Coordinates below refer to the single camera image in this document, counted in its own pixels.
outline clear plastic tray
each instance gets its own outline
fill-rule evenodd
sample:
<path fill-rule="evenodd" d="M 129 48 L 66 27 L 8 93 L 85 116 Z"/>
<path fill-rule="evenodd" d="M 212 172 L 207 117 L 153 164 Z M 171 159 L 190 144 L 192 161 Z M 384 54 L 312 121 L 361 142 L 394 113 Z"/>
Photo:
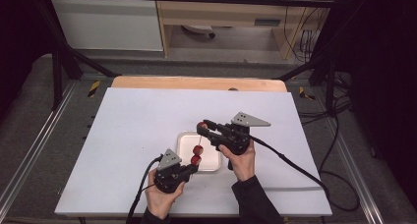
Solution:
<path fill-rule="evenodd" d="M 202 162 L 199 166 L 199 172 L 215 172 L 221 166 L 221 154 L 215 147 L 209 143 L 205 137 L 201 137 L 196 132 L 184 132 L 178 136 L 177 154 L 182 158 L 182 165 L 190 164 L 193 157 L 194 146 L 200 145 L 204 148 L 204 152 L 200 157 Z"/>

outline aluminum rail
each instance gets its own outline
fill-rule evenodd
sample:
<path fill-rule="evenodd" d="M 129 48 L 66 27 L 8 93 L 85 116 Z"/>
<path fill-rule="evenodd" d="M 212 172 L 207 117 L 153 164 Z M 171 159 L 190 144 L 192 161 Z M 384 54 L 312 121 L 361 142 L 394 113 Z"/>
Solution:
<path fill-rule="evenodd" d="M 325 97 L 320 89 L 314 88 L 314 93 L 318 99 L 323 110 L 326 111 L 325 107 Z M 331 129 L 332 134 L 335 134 L 336 123 L 332 118 L 328 118 L 328 125 Z M 362 176 L 361 171 L 359 170 L 358 165 L 356 165 L 355 159 L 353 158 L 352 153 L 349 150 L 349 146 L 343 138 L 342 133 L 339 133 L 336 140 L 336 148 L 340 155 L 340 159 L 343 162 L 343 165 L 349 176 L 349 180 L 352 185 L 356 188 L 356 191 L 359 195 L 362 209 L 365 216 L 368 219 L 370 224 L 384 224 L 384 219 L 375 204 L 374 198 L 365 182 L 365 179 Z"/>
<path fill-rule="evenodd" d="M 26 157 L 22 161 L 12 180 L 9 182 L 9 185 L 6 187 L 3 194 L 0 196 L 0 223 L 6 217 L 7 212 L 12 206 L 13 201 L 18 195 L 21 187 L 25 183 L 31 168 L 36 162 L 37 157 L 42 152 L 43 147 L 49 139 L 49 136 L 52 134 L 52 131 L 55 125 L 58 123 L 59 118 L 61 117 L 65 107 L 71 99 L 73 91 L 78 82 L 73 81 L 68 84 L 66 90 L 64 91 L 64 98 L 61 104 L 58 106 L 55 111 L 52 111 L 46 120 L 46 123 L 43 125 L 40 130 L 37 138 L 34 140 L 33 144 L 30 147 Z"/>

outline white cabinet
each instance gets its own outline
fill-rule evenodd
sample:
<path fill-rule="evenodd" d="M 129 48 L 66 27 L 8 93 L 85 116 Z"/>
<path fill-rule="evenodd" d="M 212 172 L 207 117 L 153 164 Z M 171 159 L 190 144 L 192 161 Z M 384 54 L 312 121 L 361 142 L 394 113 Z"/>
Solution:
<path fill-rule="evenodd" d="M 52 2 L 73 48 L 162 51 L 154 1 Z"/>

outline person's left hand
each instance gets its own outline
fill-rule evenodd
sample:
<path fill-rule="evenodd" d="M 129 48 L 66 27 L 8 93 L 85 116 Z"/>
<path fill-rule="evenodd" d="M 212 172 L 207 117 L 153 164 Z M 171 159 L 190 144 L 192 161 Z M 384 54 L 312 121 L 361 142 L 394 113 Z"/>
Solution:
<path fill-rule="evenodd" d="M 153 185 L 156 169 L 148 174 L 148 186 Z M 183 194 L 185 182 L 182 182 L 174 193 L 167 194 L 160 191 L 156 186 L 151 186 L 145 190 L 148 201 L 148 210 L 154 216 L 163 220 L 168 215 L 175 198 Z"/>

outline cherry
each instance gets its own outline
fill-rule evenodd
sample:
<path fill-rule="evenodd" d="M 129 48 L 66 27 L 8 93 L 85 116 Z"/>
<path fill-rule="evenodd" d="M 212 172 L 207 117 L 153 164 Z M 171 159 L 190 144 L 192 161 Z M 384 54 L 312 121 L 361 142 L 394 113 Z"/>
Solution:
<path fill-rule="evenodd" d="M 199 166 L 201 161 L 202 161 L 202 158 L 199 155 L 194 155 L 191 158 L 191 164 L 193 164 L 194 166 Z"/>
<path fill-rule="evenodd" d="M 199 144 L 193 148 L 193 153 L 196 155 L 202 155 L 203 151 L 205 151 L 205 149 Z"/>
<path fill-rule="evenodd" d="M 208 128 L 208 125 L 207 125 L 207 124 L 205 124 L 205 122 L 200 122 L 200 123 L 198 123 L 198 124 L 197 124 L 197 126 L 199 126 L 199 127 L 203 127 L 203 128 L 205 128 L 205 129 L 207 129 L 207 128 Z"/>

